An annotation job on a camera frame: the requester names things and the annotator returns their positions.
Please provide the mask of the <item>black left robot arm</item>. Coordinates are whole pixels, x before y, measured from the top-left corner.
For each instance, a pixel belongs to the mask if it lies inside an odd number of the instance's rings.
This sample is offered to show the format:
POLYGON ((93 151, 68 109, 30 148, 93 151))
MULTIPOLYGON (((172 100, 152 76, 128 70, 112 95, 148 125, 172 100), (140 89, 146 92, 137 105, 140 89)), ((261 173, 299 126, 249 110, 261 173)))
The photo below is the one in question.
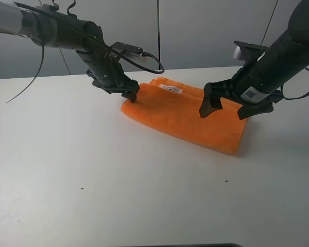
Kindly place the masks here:
POLYGON ((141 55, 143 50, 121 42, 108 46, 100 26, 58 9, 55 3, 35 8, 0 1, 0 33, 29 38, 42 48, 74 50, 87 65, 93 86, 135 102, 139 84, 125 75, 119 60, 128 60, 128 52, 141 55))

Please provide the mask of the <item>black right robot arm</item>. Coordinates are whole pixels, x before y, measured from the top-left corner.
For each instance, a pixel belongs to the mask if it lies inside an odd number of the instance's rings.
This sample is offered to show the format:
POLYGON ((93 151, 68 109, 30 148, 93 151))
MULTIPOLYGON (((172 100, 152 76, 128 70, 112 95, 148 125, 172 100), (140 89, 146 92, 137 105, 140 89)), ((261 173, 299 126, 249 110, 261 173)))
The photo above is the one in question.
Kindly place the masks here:
POLYGON ((273 104, 285 98, 283 85, 309 66, 309 1, 297 5, 288 28, 271 46, 235 45, 234 55, 244 65, 232 78, 204 86, 201 118, 223 109, 223 98, 241 105, 239 119, 273 111, 273 104))

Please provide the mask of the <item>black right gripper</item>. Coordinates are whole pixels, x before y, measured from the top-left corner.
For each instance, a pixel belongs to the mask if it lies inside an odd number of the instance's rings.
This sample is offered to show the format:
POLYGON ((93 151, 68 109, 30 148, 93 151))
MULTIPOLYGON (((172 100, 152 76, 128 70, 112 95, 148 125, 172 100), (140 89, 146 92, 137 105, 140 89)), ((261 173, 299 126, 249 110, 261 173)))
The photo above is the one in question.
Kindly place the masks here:
POLYGON ((273 111, 273 101, 266 99, 306 67, 305 48, 268 48, 258 59, 245 62, 232 81, 207 83, 199 109, 206 118, 224 107, 237 109, 240 120, 273 111), (236 95, 241 99, 234 102, 236 95))

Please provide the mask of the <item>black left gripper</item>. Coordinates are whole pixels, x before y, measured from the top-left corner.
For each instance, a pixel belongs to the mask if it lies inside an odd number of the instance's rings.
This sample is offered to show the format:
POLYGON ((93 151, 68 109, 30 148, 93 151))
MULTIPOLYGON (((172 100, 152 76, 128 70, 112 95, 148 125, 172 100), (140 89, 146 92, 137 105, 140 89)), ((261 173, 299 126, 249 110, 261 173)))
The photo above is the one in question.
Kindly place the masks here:
POLYGON ((107 93, 121 93, 121 96, 134 103, 140 86, 132 79, 125 80, 122 67, 106 54, 103 57, 93 52, 77 51, 78 56, 87 65, 86 74, 94 79, 93 85, 107 93))

